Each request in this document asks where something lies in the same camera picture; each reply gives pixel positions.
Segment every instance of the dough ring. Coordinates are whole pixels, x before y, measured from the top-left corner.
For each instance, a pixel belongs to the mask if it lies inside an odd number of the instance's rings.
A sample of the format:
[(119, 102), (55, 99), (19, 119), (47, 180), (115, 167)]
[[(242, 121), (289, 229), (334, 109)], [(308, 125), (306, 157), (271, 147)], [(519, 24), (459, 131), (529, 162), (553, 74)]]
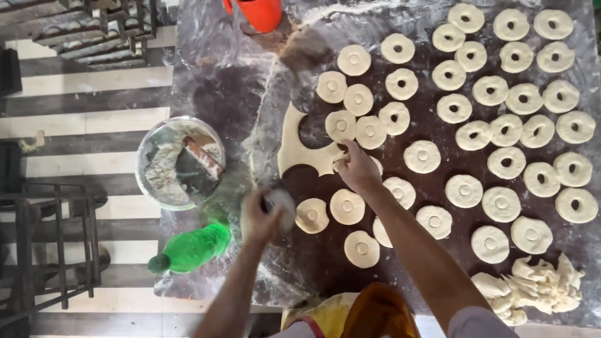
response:
[(458, 207), (473, 207), (482, 200), (482, 183), (470, 175), (455, 175), (447, 181), (445, 195)]
[(340, 224), (350, 226), (363, 218), (365, 201), (350, 190), (340, 189), (330, 199), (330, 212)]
[(486, 263), (501, 263), (509, 256), (509, 240), (494, 226), (479, 227), (472, 234), (472, 250)]
[(557, 171), (545, 162), (528, 164), (524, 169), (523, 180), (526, 189), (538, 197), (551, 197), (561, 188)]
[(580, 99), (580, 92), (565, 80), (555, 80), (543, 92), (543, 99), (550, 112), (562, 113), (574, 109)]
[(374, 237), (383, 247), (392, 248), (392, 243), (390, 243), (390, 238), (388, 238), (388, 234), (386, 233), (386, 229), (384, 229), (384, 225), (380, 221), (380, 218), (376, 216), (374, 220), (374, 225), (372, 227), (374, 232)]
[(492, 144), (498, 147), (509, 147), (516, 144), (522, 136), (522, 120), (516, 115), (505, 114), (490, 122)]
[(454, 52), (465, 42), (465, 33), (450, 23), (441, 25), (432, 34), (432, 44), (443, 52)]
[(407, 168), (419, 174), (434, 171), (441, 164), (441, 153), (430, 141), (415, 141), (403, 153)]
[(377, 170), (380, 172), (380, 176), (381, 176), (384, 173), (384, 167), (382, 166), (380, 161), (377, 160), (377, 158), (375, 158), (374, 156), (370, 156), (370, 157), (376, 163)]
[(344, 240), (344, 254), (353, 265), (367, 269), (380, 260), (380, 245), (363, 230), (350, 233)]
[(586, 157), (573, 153), (563, 153), (555, 158), (553, 167), (561, 184), (579, 187), (587, 184), (593, 175), (593, 165)]
[(511, 240), (525, 253), (543, 254), (553, 241), (553, 233), (545, 222), (520, 216), (511, 225)]
[(379, 118), (363, 116), (357, 121), (357, 142), (364, 149), (375, 149), (386, 141), (386, 127)]
[(394, 198), (397, 199), (398, 203), (403, 208), (409, 209), (415, 202), (415, 189), (411, 183), (398, 177), (390, 177), (382, 184), (384, 184), (386, 189), (390, 190)]
[(501, 104), (509, 95), (507, 81), (500, 76), (483, 76), (472, 87), (474, 99), (485, 106)]
[(482, 209), (491, 220), (506, 223), (520, 215), (522, 205), (515, 191), (495, 186), (482, 195)]
[(534, 17), (534, 30), (549, 40), (561, 40), (574, 29), (572, 18), (564, 11), (543, 10)]
[(318, 233), (328, 226), (330, 219), (326, 213), (326, 202), (319, 198), (309, 198), (296, 207), (296, 225), (306, 233)]
[(533, 84), (519, 84), (509, 89), (505, 105), (517, 115), (528, 115), (537, 112), (545, 103)]
[(465, 69), (457, 61), (441, 62), (432, 71), (432, 81), (442, 90), (456, 90), (465, 82)]
[(447, 20), (464, 33), (474, 33), (484, 25), (484, 13), (474, 5), (457, 4), (449, 11)]
[(562, 140), (568, 143), (579, 144), (593, 137), (596, 124), (590, 115), (574, 110), (560, 116), (557, 119), (555, 128)]
[(466, 41), (455, 52), (457, 61), (466, 72), (475, 72), (486, 64), (486, 48), (476, 41)]
[(390, 102), (380, 109), (377, 116), (390, 136), (400, 135), (409, 127), (409, 109), (401, 102)]
[(524, 123), (520, 142), (528, 148), (540, 148), (551, 141), (553, 134), (553, 122), (545, 115), (535, 115)]
[(354, 140), (356, 130), (356, 117), (348, 110), (331, 112), (326, 117), (326, 132), (338, 143), (345, 138)]
[(349, 76), (359, 76), (371, 66), (371, 56), (361, 45), (342, 48), (338, 54), (338, 68)]
[(386, 91), (397, 100), (406, 100), (415, 94), (418, 83), (414, 72), (400, 68), (386, 77)]
[(576, 54), (565, 43), (549, 43), (536, 55), (536, 63), (547, 73), (559, 73), (570, 68)]
[(472, 115), (472, 104), (461, 94), (449, 94), (438, 100), (436, 113), (444, 122), (460, 123)]
[(346, 90), (344, 107), (355, 116), (363, 116), (370, 112), (374, 105), (374, 96), (367, 86), (355, 84)]
[(305, 147), (299, 138), (299, 123), (306, 114), (296, 109), (292, 102), (284, 116), (282, 127), (282, 145), (278, 151), (279, 176), (282, 177), (286, 170), (297, 164), (308, 164), (317, 170), (318, 176), (334, 174), (332, 165), (336, 156), (343, 153), (336, 142), (319, 148), (309, 149)]
[(317, 95), (327, 103), (339, 103), (344, 99), (348, 86), (344, 74), (325, 72), (317, 81)]
[(523, 42), (508, 42), (499, 52), (501, 69), (507, 73), (519, 73), (530, 67), (534, 52)]
[(453, 218), (441, 207), (424, 206), (415, 214), (415, 219), (436, 239), (443, 239), (451, 233)]
[(455, 141), (463, 150), (478, 150), (486, 147), (492, 140), (490, 125), (484, 121), (472, 121), (464, 124), (455, 133)]
[(382, 56), (384, 59), (401, 64), (409, 62), (415, 54), (415, 45), (405, 35), (392, 33), (382, 41)]
[(493, 30), (501, 40), (517, 41), (526, 36), (530, 30), (530, 24), (522, 12), (510, 8), (496, 16)]
[(555, 199), (555, 208), (557, 213), (570, 223), (590, 222), (599, 212), (599, 205), (594, 196), (579, 188), (563, 189)]
[[(508, 165), (503, 164), (506, 159), (510, 162)], [(515, 147), (499, 148), (490, 154), (487, 165), (491, 173), (511, 180), (519, 176), (526, 167), (526, 156)]]

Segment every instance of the doughnut dough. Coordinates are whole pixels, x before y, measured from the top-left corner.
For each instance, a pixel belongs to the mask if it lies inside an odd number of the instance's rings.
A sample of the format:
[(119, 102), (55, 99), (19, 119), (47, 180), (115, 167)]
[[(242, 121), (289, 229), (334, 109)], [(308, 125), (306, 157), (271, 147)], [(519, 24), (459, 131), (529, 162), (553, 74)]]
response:
[(370, 157), (376, 163), (377, 170), (380, 172), (380, 176), (381, 176), (384, 173), (384, 167), (382, 166), (380, 161), (377, 160), (377, 158), (375, 158), (374, 156), (370, 156)]
[(523, 180), (526, 189), (538, 197), (551, 197), (561, 188), (557, 171), (555, 171), (551, 164), (545, 162), (528, 164), (526, 169), (524, 169)]
[(456, 90), (465, 82), (465, 69), (457, 61), (441, 62), (432, 71), (432, 81), (442, 90)]
[(374, 105), (374, 96), (367, 86), (355, 84), (346, 90), (344, 107), (355, 116), (363, 116), (370, 112)]
[(570, 68), (576, 54), (565, 43), (549, 43), (536, 55), (536, 63), (547, 73), (559, 73)]
[(451, 233), (453, 218), (441, 207), (424, 206), (415, 214), (415, 219), (436, 239), (443, 239)]
[(557, 156), (553, 161), (553, 167), (557, 171), (561, 184), (573, 188), (587, 184), (593, 174), (591, 162), (586, 157), (573, 152)]
[(501, 69), (507, 73), (519, 73), (530, 67), (534, 52), (523, 42), (508, 42), (499, 52)]
[(375, 149), (386, 141), (386, 127), (379, 118), (363, 116), (357, 121), (357, 143), (364, 149)]
[(361, 45), (342, 48), (338, 54), (338, 68), (349, 76), (359, 76), (371, 66), (371, 56)]
[(388, 238), (388, 234), (386, 233), (386, 229), (384, 229), (384, 225), (380, 221), (380, 218), (376, 216), (374, 220), (374, 225), (372, 227), (374, 232), (374, 237), (383, 247), (392, 248), (392, 243), (390, 243), (390, 238)]
[(436, 113), (444, 122), (460, 123), (472, 115), (472, 104), (461, 94), (449, 94), (438, 100)]
[(537, 112), (545, 103), (533, 84), (519, 84), (509, 89), (505, 105), (517, 115), (528, 115)]
[(407, 168), (419, 174), (434, 171), (441, 164), (441, 153), (430, 141), (415, 141), (403, 153)]
[(520, 215), (522, 206), (515, 191), (495, 186), (482, 195), (482, 209), (491, 220), (506, 223), (515, 220)]
[(528, 33), (530, 24), (528, 18), (515, 9), (506, 9), (500, 12), (493, 23), (495, 35), (504, 41), (517, 41)]
[(392, 33), (382, 41), (381, 45), (382, 56), (384, 59), (401, 64), (409, 62), (415, 54), (415, 45), (405, 35), (399, 33)]
[(282, 127), (282, 145), (278, 151), (279, 176), (282, 177), (286, 170), (297, 164), (308, 164), (317, 170), (317, 175), (334, 174), (332, 164), (334, 158), (343, 153), (336, 142), (319, 148), (305, 147), (299, 138), (299, 123), (306, 114), (296, 109), (292, 102), (288, 105)]
[(509, 256), (509, 240), (494, 226), (479, 227), (472, 234), (472, 250), (486, 263), (501, 263)]
[[(508, 167), (502, 164), (505, 159), (511, 160)], [(526, 156), (516, 147), (499, 148), (490, 154), (487, 165), (491, 173), (511, 180), (519, 176), (526, 167)]]
[(411, 183), (398, 177), (390, 177), (382, 182), (382, 184), (386, 189), (390, 190), (403, 208), (409, 209), (415, 202), (415, 189)]
[(579, 144), (593, 137), (596, 124), (590, 115), (574, 110), (560, 116), (557, 119), (555, 128), (562, 140), (568, 143)]
[(296, 207), (296, 225), (306, 233), (318, 233), (328, 226), (330, 219), (326, 213), (326, 202), (319, 198), (309, 198)]
[(363, 230), (350, 233), (344, 240), (344, 254), (353, 265), (367, 269), (380, 260), (380, 245)]
[(543, 254), (553, 241), (553, 233), (545, 222), (520, 216), (511, 225), (511, 240), (525, 253)]
[(380, 113), (377, 116), (384, 124), (386, 133), (390, 136), (404, 133), (409, 127), (411, 120), (409, 109), (401, 102), (394, 101), (380, 109)]
[(330, 199), (330, 213), (340, 224), (358, 223), (365, 214), (365, 201), (348, 189), (340, 189)]
[(454, 52), (465, 42), (465, 33), (455, 25), (445, 23), (432, 34), (432, 44), (443, 52)]
[(509, 95), (507, 81), (500, 76), (483, 76), (472, 87), (474, 99), (485, 106), (496, 106)]
[(455, 52), (457, 61), (466, 72), (475, 72), (486, 64), (486, 48), (476, 41), (466, 41)]
[(580, 98), (580, 92), (565, 80), (551, 82), (543, 92), (545, 107), (550, 112), (567, 112), (572, 110)]
[(540, 148), (553, 138), (555, 125), (545, 115), (532, 116), (524, 123), (520, 142), (528, 148)]
[(463, 150), (482, 149), (490, 140), (492, 140), (492, 130), (490, 125), (484, 121), (472, 121), (464, 124), (455, 133), (455, 141)]
[(534, 30), (549, 40), (561, 40), (573, 29), (572, 18), (564, 11), (543, 10), (534, 17)]
[(457, 4), (449, 11), (447, 20), (469, 34), (482, 28), (484, 13), (474, 5)]
[(473, 207), (482, 199), (482, 183), (470, 175), (455, 175), (447, 181), (445, 195), (458, 207)]
[[(572, 203), (578, 202), (574, 209)], [(570, 223), (590, 222), (597, 216), (599, 205), (594, 196), (585, 189), (566, 188), (563, 189), (555, 199), (557, 213)]]
[(522, 120), (513, 114), (505, 114), (490, 122), (492, 131), (492, 144), (498, 147), (509, 147), (516, 144), (522, 136)]
[(325, 72), (317, 81), (317, 95), (327, 103), (339, 103), (344, 99), (348, 86), (344, 74)]
[(406, 100), (417, 91), (417, 77), (412, 70), (400, 68), (388, 74), (385, 86), (390, 96), (400, 101)]
[(331, 112), (326, 117), (326, 132), (338, 143), (345, 138), (354, 140), (356, 130), (356, 117), (348, 110)]

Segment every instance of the green plastic bottle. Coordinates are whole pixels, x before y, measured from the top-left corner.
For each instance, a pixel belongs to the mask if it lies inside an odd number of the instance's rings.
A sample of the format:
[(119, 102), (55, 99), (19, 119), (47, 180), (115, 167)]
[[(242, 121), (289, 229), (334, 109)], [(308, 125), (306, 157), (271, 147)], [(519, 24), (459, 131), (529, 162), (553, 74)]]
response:
[(229, 227), (221, 223), (175, 235), (162, 253), (148, 261), (148, 270), (155, 274), (167, 270), (187, 274), (223, 253), (230, 236)]

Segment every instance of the person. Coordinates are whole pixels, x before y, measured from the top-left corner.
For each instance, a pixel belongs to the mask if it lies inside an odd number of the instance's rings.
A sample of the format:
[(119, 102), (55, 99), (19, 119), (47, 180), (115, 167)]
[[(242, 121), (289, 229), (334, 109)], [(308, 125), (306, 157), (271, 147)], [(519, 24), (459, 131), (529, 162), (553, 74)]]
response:
[[(491, 311), (456, 261), (392, 193), (382, 185), (376, 164), (354, 141), (344, 140), (346, 158), (337, 169), (350, 189), (374, 210), (398, 259), (448, 337), (517, 337)], [(194, 337), (241, 337), (249, 316), (257, 266), (276, 233), (283, 210), (264, 214), (253, 191), (242, 202), (242, 248), (225, 283)], [(419, 337), (402, 297), (387, 284), (361, 293), (342, 293), (282, 314), (282, 331), (273, 337)]]

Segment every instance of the small dough circle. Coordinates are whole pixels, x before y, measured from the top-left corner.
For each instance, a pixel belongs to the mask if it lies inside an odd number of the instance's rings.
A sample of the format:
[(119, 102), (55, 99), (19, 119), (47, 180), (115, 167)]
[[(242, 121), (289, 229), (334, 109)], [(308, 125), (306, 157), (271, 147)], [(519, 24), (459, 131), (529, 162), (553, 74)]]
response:
[(415, 189), (411, 183), (398, 177), (390, 177), (382, 182), (382, 184), (386, 189), (390, 190), (403, 208), (409, 209), (415, 202)]
[(534, 30), (549, 40), (561, 40), (574, 30), (574, 22), (564, 11), (543, 10), (534, 17)]
[(454, 52), (465, 42), (465, 33), (455, 25), (445, 23), (432, 34), (432, 44), (443, 52)]
[(509, 239), (499, 228), (479, 227), (472, 234), (472, 250), (486, 263), (501, 263), (509, 256)]
[(574, 109), (580, 99), (580, 92), (565, 80), (555, 80), (543, 91), (543, 99), (550, 112), (562, 113)]
[(492, 140), (492, 130), (490, 125), (484, 121), (472, 121), (464, 124), (455, 133), (455, 141), (463, 150), (482, 149), (490, 140)]
[(570, 111), (557, 119), (555, 128), (562, 140), (572, 144), (584, 143), (593, 138), (595, 120), (585, 112)]
[(363, 116), (357, 121), (357, 142), (364, 149), (375, 149), (386, 141), (386, 127), (376, 116)]
[(385, 86), (386, 91), (390, 96), (403, 101), (415, 94), (418, 87), (418, 81), (413, 71), (400, 68), (388, 74)]
[(513, 146), (522, 136), (522, 129), (522, 120), (517, 115), (501, 115), (490, 122), (490, 130), (492, 131), (490, 141), (498, 147)]
[(370, 157), (376, 163), (377, 170), (380, 172), (380, 176), (381, 176), (384, 173), (384, 167), (382, 166), (382, 163), (380, 163), (380, 161), (378, 161), (378, 159), (375, 158), (374, 156), (370, 156)]
[(390, 243), (390, 238), (388, 238), (388, 234), (386, 233), (386, 229), (384, 229), (384, 225), (378, 216), (374, 220), (374, 225), (372, 227), (374, 232), (374, 237), (383, 247), (392, 248), (392, 243)]
[(507, 81), (500, 76), (483, 76), (472, 87), (474, 99), (485, 106), (501, 104), (509, 95)]
[[(577, 201), (578, 207), (574, 209), (573, 203)], [(599, 205), (594, 196), (585, 189), (563, 189), (555, 199), (557, 213), (570, 223), (590, 222), (597, 216)]]
[(545, 162), (530, 163), (524, 169), (524, 185), (533, 195), (538, 197), (551, 197), (561, 188), (557, 171), (551, 164)]
[(458, 207), (473, 207), (482, 200), (482, 183), (474, 176), (455, 175), (445, 186), (445, 195), (449, 201)]
[(508, 42), (499, 52), (501, 69), (507, 73), (519, 73), (532, 64), (534, 52), (523, 42)]
[(353, 265), (367, 269), (380, 260), (380, 245), (367, 232), (359, 230), (344, 240), (344, 254)]
[(396, 64), (409, 62), (415, 54), (415, 45), (413, 42), (405, 37), (405, 35), (399, 33), (392, 33), (387, 36), (382, 41), (380, 49), (384, 59)]
[(348, 86), (346, 78), (340, 72), (325, 72), (317, 80), (317, 95), (327, 103), (339, 103), (344, 100)]
[(430, 141), (415, 141), (403, 153), (407, 168), (419, 174), (434, 171), (441, 164), (441, 153)]
[[(508, 167), (502, 164), (505, 159), (511, 160)], [(526, 156), (516, 147), (499, 148), (490, 154), (487, 165), (491, 173), (511, 180), (519, 176), (526, 167)]]
[(365, 214), (365, 201), (348, 189), (340, 189), (330, 199), (330, 213), (340, 224), (356, 224)]
[(511, 240), (525, 253), (543, 254), (553, 241), (553, 233), (545, 222), (520, 216), (511, 225)]
[(441, 207), (424, 206), (415, 214), (415, 219), (436, 239), (443, 239), (451, 233), (453, 217)]
[(591, 161), (573, 152), (557, 156), (553, 161), (553, 167), (557, 171), (561, 184), (572, 188), (587, 184), (593, 175)]
[(475, 72), (486, 64), (486, 48), (476, 41), (466, 41), (455, 52), (457, 61), (466, 72)]
[(326, 202), (319, 198), (309, 198), (296, 207), (296, 225), (306, 233), (323, 231), (330, 223), (326, 212)]
[(519, 10), (509, 8), (500, 12), (493, 23), (495, 35), (504, 41), (517, 41), (528, 33), (528, 18)]
[(370, 112), (374, 105), (374, 96), (366, 85), (355, 84), (346, 90), (344, 107), (355, 116), (363, 116)]
[(474, 5), (457, 4), (451, 8), (447, 20), (464, 33), (477, 32), (484, 25), (484, 13)]
[(545, 115), (534, 115), (524, 123), (520, 142), (528, 148), (540, 148), (551, 141), (553, 134), (553, 122)]
[(401, 102), (390, 102), (380, 109), (377, 116), (384, 124), (386, 133), (390, 136), (404, 133), (411, 120), (409, 109)]
[(442, 90), (456, 90), (465, 82), (465, 69), (457, 61), (441, 62), (432, 71), (432, 81)]
[(559, 73), (570, 68), (576, 54), (565, 43), (549, 43), (536, 55), (536, 63), (547, 73)]
[(361, 45), (346, 46), (338, 54), (338, 68), (346, 75), (359, 76), (370, 66), (371, 56)]
[(472, 115), (472, 104), (464, 95), (449, 94), (438, 100), (436, 113), (444, 122), (460, 123)]
[(482, 195), (484, 213), (496, 222), (511, 222), (522, 211), (522, 205), (516, 192), (503, 186), (488, 189)]
[(348, 110), (331, 112), (326, 117), (326, 133), (335, 142), (341, 143), (343, 139), (355, 139), (356, 117)]
[(517, 115), (528, 115), (537, 112), (545, 103), (533, 84), (519, 84), (509, 89), (505, 105)]

